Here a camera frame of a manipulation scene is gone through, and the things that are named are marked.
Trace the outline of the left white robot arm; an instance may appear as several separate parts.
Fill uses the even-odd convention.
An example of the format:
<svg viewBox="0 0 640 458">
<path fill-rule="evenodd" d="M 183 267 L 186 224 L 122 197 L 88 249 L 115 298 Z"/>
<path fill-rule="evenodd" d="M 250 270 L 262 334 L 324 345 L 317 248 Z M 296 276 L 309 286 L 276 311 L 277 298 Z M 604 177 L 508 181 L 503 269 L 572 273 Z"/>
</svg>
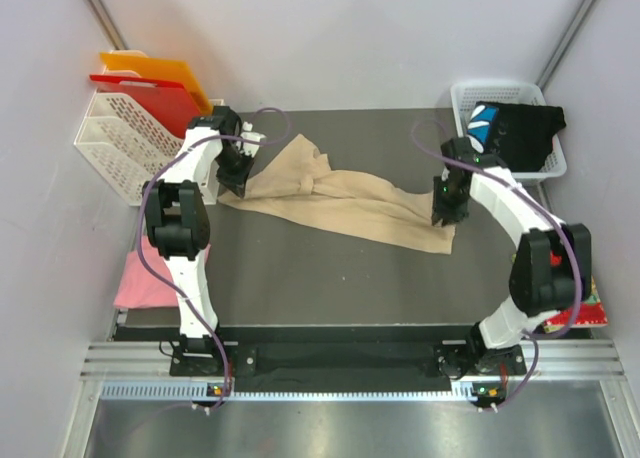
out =
<svg viewBox="0 0 640 458">
<path fill-rule="evenodd" d="M 151 276 L 172 289 L 180 312 L 179 337 L 169 341 L 176 366 L 201 376 L 229 376 L 227 352 L 215 333 L 205 272 L 210 223 L 200 184 L 213 164 L 218 183 L 239 198 L 265 136 L 228 106 L 187 125 L 177 155 L 143 185 L 136 251 Z"/>
</svg>

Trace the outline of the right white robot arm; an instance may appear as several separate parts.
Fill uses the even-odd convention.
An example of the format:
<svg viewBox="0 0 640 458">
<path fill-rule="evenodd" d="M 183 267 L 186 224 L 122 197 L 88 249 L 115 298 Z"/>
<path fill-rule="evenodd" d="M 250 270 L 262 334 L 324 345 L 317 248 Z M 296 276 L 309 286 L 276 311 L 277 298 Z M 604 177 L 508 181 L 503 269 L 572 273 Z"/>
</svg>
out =
<svg viewBox="0 0 640 458">
<path fill-rule="evenodd" d="M 468 204 L 486 209 L 516 248 L 508 297 L 474 324 L 462 351 L 441 358 L 460 378 L 474 370 L 492 372 L 527 334 L 546 320 L 577 315 L 591 294 L 591 234 L 583 224 L 567 224 L 537 203 L 494 155 L 479 154 L 467 138 L 441 146 L 445 164 L 435 177 L 432 223 L 462 222 Z"/>
</svg>

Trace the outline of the beige t shirt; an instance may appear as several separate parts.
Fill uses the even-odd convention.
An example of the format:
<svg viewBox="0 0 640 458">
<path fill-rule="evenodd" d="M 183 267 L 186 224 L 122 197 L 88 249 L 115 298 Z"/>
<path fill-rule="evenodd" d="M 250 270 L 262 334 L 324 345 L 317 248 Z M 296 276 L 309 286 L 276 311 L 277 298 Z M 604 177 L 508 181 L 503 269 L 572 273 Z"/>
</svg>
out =
<svg viewBox="0 0 640 458">
<path fill-rule="evenodd" d="M 455 227 L 431 222 L 431 192 L 406 192 L 375 175 L 334 170 L 329 157 L 297 135 L 246 184 L 218 202 L 315 229 L 411 250 L 449 255 Z"/>
</svg>

